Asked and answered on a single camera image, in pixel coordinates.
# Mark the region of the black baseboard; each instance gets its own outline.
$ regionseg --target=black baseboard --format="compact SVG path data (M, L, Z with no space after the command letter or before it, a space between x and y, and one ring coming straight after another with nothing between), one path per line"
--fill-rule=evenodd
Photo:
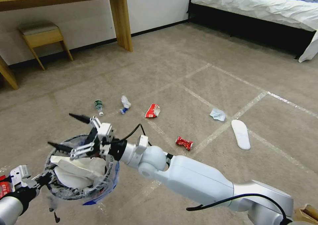
M149 30L136 32L136 33L132 34L132 37L138 36L138 35L142 35L142 34L146 34L146 33L153 32L153 31L157 31L157 30L161 30L161 29L164 29L164 28L167 28L167 27L171 27L171 26L182 24L182 23L186 23L186 22L187 22L187 20L183 20L183 21L180 21L180 22L175 22L175 23L171 23L171 24L168 24L168 25L155 27L155 28L152 28L152 29L149 29ZM89 45L85 45L85 46L81 46L81 47L77 47L77 48L71 49L70 52L71 53L76 53L76 52L87 50L87 49L91 49L91 48L94 48L94 47L97 47L97 46L110 44L110 43L113 43L113 42L116 42L116 41L117 41L116 38L105 40L105 41L100 41L100 42L97 42L97 43L93 43L93 44L89 44ZM45 63L45 62L49 62L49 61L51 61L53 59L62 57L63 55L65 55L65 52L57 52L57 53L53 53L53 54L50 54L50 55L47 55L47 56L41 56L41 57L39 57L39 59L41 60L41 62ZM34 64L34 63L36 63L36 59L22 61L22 62L19 62L19 63L16 63L16 64L9 65L9 67L10 68L13 68L13 67L24 67L26 65Z

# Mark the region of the black bed frame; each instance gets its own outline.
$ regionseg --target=black bed frame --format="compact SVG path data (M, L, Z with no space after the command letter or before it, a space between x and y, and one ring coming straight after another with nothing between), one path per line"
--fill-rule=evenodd
M231 37L248 38L254 42L283 49L296 54L295 59L303 54L316 32L193 4L191 0L189 0L188 13L190 22L226 31Z

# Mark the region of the wooden stool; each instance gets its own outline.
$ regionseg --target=wooden stool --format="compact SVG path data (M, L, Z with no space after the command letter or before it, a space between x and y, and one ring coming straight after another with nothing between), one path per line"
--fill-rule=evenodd
M73 61L73 57L65 44L60 29L57 25L53 24L52 22L40 22L32 25L23 25L20 26L18 29L27 46L29 47L30 51L32 52L36 60L39 62L43 70L45 70L45 68L42 65L33 48L55 42L60 42L63 50L67 52L70 60Z

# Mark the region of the white wall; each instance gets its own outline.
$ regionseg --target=white wall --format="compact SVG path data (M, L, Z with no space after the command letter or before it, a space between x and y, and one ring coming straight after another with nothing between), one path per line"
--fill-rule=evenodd
M131 33L185 20L188 1L127 0ZM16 28L39 20L57 24L70 49L115 38L109 0L0 12L0 55L8 65L33 58ZM40 56L58 51L58 44L37 49Z

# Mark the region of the plastic water bottle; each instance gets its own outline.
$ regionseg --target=plastic water bottle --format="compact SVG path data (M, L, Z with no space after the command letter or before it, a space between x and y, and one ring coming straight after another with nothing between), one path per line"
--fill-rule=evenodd
M95 108L97 109L97 111L99 112L100 116L103 116L103 103L101 100L96 100L95 102Z

